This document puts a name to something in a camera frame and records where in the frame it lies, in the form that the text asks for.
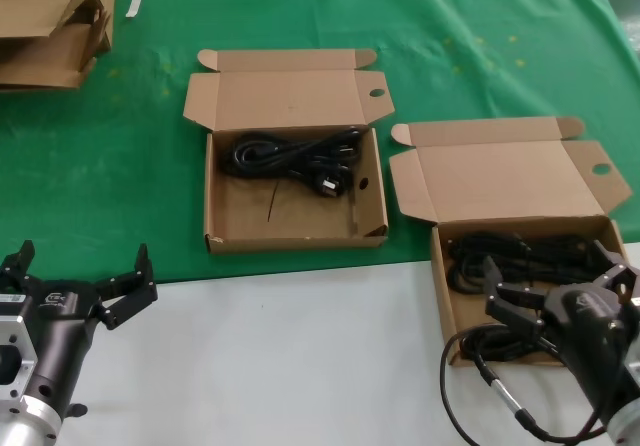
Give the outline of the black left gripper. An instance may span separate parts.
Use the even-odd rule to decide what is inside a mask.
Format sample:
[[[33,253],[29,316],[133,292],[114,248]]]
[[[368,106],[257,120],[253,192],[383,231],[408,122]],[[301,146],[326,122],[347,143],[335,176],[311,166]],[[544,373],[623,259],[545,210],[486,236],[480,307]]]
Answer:
[[[84,359],[100,322],[114,330],[158,299],[147,245],[138,249],[132,272],[97,282],[29,278],[34,244],[1,262],[0,292],[30,297],[27,318],[35,325],[37,363],[26,395],[51,407],[65,418],[71,405]]]

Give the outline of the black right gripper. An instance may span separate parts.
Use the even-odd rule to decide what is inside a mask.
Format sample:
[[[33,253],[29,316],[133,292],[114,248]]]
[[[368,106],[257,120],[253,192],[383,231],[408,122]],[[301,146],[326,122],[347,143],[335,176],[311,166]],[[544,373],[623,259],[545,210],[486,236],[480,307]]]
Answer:
[[[503,279],[492,258],[483,260],[485,313],[513,333],[556,346],[599,421],[607,424],[639,398],[639,387],[623,360],[637,327],[624,307],[639,306],[639,269],[621,254],[592,242],[593,285],[551,290]]]

